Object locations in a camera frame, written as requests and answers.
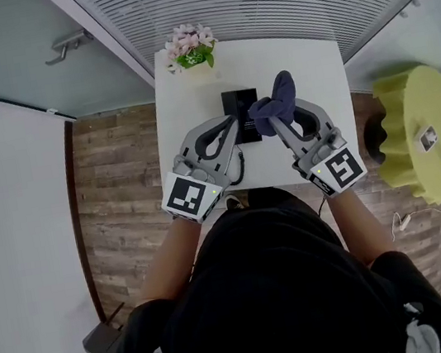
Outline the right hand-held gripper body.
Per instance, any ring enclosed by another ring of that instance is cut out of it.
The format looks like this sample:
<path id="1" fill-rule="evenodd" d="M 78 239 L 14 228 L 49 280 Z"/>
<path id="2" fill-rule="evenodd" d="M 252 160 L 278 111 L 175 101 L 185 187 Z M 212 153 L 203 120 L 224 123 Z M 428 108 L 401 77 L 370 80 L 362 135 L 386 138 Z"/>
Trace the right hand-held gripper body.
<path id="1" fill-rule="evenodd" d="M 367 172 L 359 155 L 355 155 L 338 127 L 295 159 L 293 168 L 313 183 L 327 198 L 352 187 Z"/>

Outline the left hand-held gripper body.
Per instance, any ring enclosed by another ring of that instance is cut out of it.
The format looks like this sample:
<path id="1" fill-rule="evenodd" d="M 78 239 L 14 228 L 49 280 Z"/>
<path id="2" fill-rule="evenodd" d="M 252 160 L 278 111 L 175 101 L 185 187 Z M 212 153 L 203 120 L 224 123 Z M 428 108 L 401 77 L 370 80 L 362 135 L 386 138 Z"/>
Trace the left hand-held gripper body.
<path id="1" fill-rule="evenodd" d="M 183 148 L 166 176 L 161 208 L 172 216 L 203 223 L 231 184 L 227 169 L 224 146 L 209 156 L 199 155 L 193 147 Z"/>

